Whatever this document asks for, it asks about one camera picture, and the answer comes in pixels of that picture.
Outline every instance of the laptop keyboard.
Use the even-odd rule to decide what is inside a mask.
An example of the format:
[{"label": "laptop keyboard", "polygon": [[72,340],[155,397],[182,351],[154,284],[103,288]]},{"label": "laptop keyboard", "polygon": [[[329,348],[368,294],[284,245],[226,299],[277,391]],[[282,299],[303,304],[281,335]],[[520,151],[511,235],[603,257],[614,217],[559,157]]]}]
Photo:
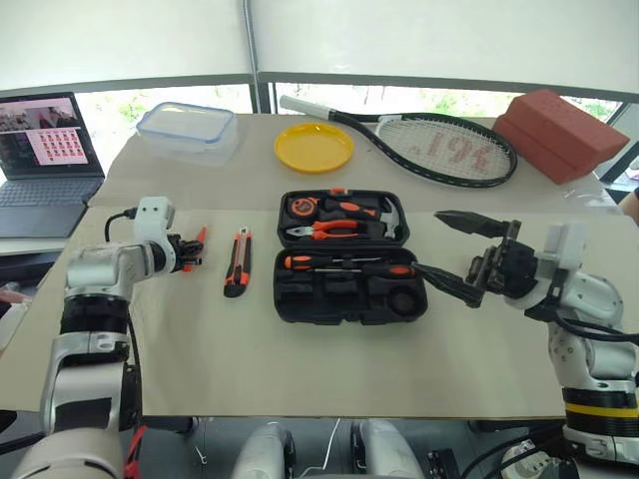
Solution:
[{"label": "laptop keyboard", "polygon": [[80,205],[99,186],[95,178],[7,182],[0,190],[0,208]]}]

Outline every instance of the plastic food container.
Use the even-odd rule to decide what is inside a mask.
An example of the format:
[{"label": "plastic food container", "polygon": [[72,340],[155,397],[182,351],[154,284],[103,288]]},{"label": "plastic food container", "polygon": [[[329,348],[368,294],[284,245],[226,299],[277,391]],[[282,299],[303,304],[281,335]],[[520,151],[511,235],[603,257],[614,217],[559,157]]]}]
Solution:
[{"label": "plastic food container", "polygon": [[155,156],[211,167],[228,162],[238,143],[233,112],[197,105],[161,103],[136,128]]}]

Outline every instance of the tennis racket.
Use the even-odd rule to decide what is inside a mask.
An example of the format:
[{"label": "tennis racket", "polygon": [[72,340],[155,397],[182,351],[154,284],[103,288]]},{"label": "tennis racket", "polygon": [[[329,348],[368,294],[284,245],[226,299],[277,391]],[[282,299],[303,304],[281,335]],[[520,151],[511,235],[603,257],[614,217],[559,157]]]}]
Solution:
[{"label": "tennis racket", "polygon": [[[355,115],[287,96],[280,98],[280,106],[352,127],[401,167],[447,185],[496,187],[517,168],[508,142],[460,118],[436,113]],[[377,128],[373,132],[363,123],[377,123]]]}]

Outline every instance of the black tool case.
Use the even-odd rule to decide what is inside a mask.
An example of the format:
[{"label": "black tool case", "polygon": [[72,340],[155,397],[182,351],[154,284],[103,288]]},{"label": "black tool case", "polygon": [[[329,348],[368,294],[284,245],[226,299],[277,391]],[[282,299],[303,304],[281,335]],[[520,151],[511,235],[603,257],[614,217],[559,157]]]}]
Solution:
[{"label": "black tool case", "polygon": [[[317,205],[313,214],[301,218],[291,213],[293,202],[308,198]],[[373,219],[358,220],[355,238],[311,239],[287,233],[293,228],[310,227],[314,222],[351,219],[352,214],[340,208],[327,211],[324,205],[334,208],[336,202],[348,202],[389,213],[386,199],[395,205],[398,215],[394,239],[385,238],[385,225]],[[330,233],[350,234],[353,231]],[[418,276],[390,278],[361,272],[315,272],[285,267],[288,256],[304,255],[340,260],[322,268],[360,268],[364,262],[354,259],[370,257],[380,260],[366,264],[410,265],[416,257],[401,247],[409,235],[399,198],[392,193],[344,189],[286,193],[282,197],[278,220],[278,236],[285,249],[276,257],[273,282],[278,314],[288,322],[314,324],[340,324],[343,320],[362,324],[415,321],[425,313],[428,305],[423,280]]]}]

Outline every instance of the yellow stripe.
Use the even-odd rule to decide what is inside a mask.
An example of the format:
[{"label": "yellow stripe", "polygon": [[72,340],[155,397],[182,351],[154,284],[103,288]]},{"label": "yellow stripe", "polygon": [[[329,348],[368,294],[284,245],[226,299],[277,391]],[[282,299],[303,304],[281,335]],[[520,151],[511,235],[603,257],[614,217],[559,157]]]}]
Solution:
[{"label": "yellow stripe", "polygon": [[621,409],[616,407],[582,406],[581,404],[571,404],[570,402],[566,402],[566,411],[576,412],[579,414],[588,414],[589,416],[628,418],[637,417],[637,408]]}]

